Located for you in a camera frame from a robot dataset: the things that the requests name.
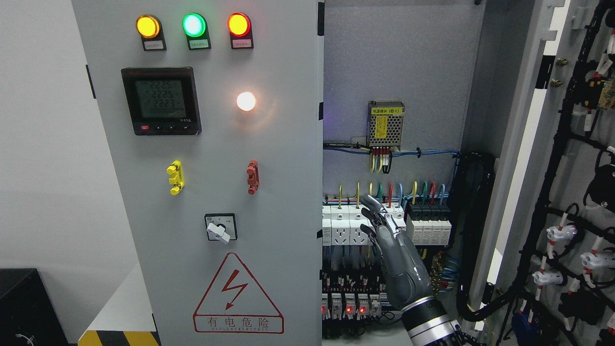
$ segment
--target red triangle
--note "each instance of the red triangle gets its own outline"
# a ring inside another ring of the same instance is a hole
[[[196,332],[284,333],[280,310],[235,252],[224,257],[192,318]]]

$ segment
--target yellow black hazard stripe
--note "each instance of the yellow black hazard stripe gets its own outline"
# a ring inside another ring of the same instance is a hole
[[[87,331],[78,346],[161,346],[157,332]]]

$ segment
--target control panel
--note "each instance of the control panel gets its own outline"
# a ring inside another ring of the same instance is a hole
[[[161,343],[320,344],[318,2],[73,9]]]

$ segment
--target robotic arm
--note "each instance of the robotic arm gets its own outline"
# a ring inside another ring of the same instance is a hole
[[[414,346],[458,346],[457,321],[435,300],[429,274],[405,231],[398,228],[382,204],[370,195],[360,197],[361,213],[370,220],[367,233],[383,258],[386,291],[391,305],[402,312],[402,323]]]

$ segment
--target lightning bolt symbol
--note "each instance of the lightning bolt symbol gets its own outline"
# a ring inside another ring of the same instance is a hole
[[[245,284],[238,284],[237,286],[229,287],[229,285],[232,283],[232,281],[237,277],[237,274],[239,274],[239,271],[237,269],[233,270],[233,273],[231,274],[231,277],[228,279],[228,281],[226,282],[224,288],[222,289],[222,292],[226,292],[226,291],[230,291],[230,290],[235,289],[235,288],[239,288],[239,291],[235,295],[235,298],[233,298],[229,303],[226,303],[225,311],[229,310],[230,308],[232,308],[232,306],[233,306],[232,303],[235,301],[235,299],[237,299],[237,297],[239,297],[241,292],[244,291],[245,287],[248,286],[248,284],[245,283]]]

